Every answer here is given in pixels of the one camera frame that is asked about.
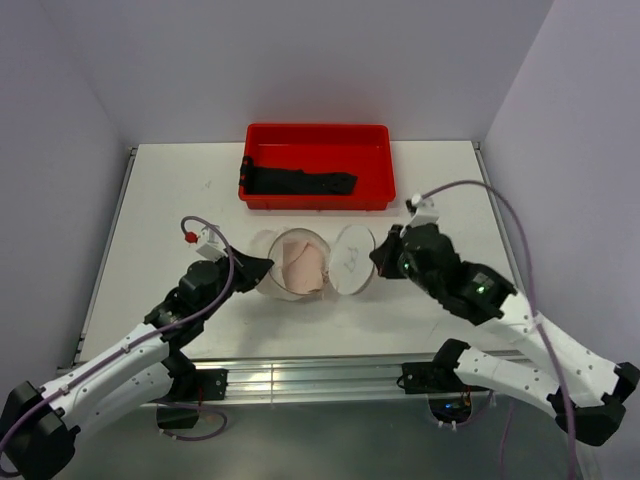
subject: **beige fabric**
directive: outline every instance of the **beige fabric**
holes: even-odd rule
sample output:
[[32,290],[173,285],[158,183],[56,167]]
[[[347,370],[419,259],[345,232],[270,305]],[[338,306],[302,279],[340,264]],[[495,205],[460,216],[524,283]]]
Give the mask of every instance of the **beige fabric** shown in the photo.
[[306,241],[283,242],[282,277],[287,290],[306,295],[322,290],[325,259],[320,249]]

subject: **white table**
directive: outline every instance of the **white table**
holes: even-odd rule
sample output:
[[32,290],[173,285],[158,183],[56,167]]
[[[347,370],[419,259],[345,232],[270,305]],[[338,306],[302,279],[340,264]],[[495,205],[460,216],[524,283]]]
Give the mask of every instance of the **white table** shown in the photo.
[[[394,142],[397,198],[385,212],[249,211],[237,196],[243,144],[141,145],[85,324],[80,361],[122,338],[164,299],[199,259],[179,229],[185,215],[221,226],[246,250],[267,228],[305,227],[331,243],[347,224],[363,224],[380,243],[393,223],[406,223],[403,203],[459,179],[482,179],[471,142]],[[435,198],[441,231],[464,259],[513,278],[485,191],[464,186]],[[337,357],[433,353],[448,338],[485,351],[509,349],[443,311],[408,281],[376,278],[361,294],[297,304],[250,292],[234,295],[184,351],[192,359]]]

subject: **round lid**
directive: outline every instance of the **round lid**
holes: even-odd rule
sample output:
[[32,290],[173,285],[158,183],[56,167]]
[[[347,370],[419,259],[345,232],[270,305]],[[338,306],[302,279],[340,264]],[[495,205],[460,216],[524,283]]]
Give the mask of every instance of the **round lid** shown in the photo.
[[342,229],[329,259],[329,281],[340,295],[353,295],[367,286],[375,266],[369,253],[376,248],[371,230],[362,225]]

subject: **red tray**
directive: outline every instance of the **red tray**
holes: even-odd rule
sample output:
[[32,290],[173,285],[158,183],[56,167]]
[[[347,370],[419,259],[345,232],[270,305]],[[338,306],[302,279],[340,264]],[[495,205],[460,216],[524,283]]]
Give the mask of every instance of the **red tray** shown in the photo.
[[389,131],[383,125],[256,123],[247,128],[244,154],[257,167],[358,177],[350,195],[251,195],[254,210],[384,210],[396,198]]

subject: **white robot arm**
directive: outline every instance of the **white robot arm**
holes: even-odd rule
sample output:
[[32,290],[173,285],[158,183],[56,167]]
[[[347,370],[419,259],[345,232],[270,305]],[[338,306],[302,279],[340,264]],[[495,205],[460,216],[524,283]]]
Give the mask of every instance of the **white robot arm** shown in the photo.
[[432,382],[436,372],[437,382],[453,391],[479,386],[505,393],[547,412],[566,431],[567,413],[538,329],[542,325],[565,377],[576,438],[602,445],[620,426],[623,403],[635,390],[640,370],[596,355],[541,314],[532,318],[529,301],[511,282],[486,265],[460,259],[435,223],[433,203],[427,202],[420,195],[407,201],[413,214],[409,224],[394,225],[385,242],[371,252],[378,274],[411,280],[445,310],[511,344],[535,367],[497,359],[452,339],[436,354],[429,378],[412,375],[411,383]]
[[40,388],[24,382],[11,391],[0,417],[1,450],[20,475],[53,478],[78,442],[127,412],[194,396],[195,367],[180,349],[234,292],[252,290],[273,266],[231,250],[193,263],[143,323],[95,359]]

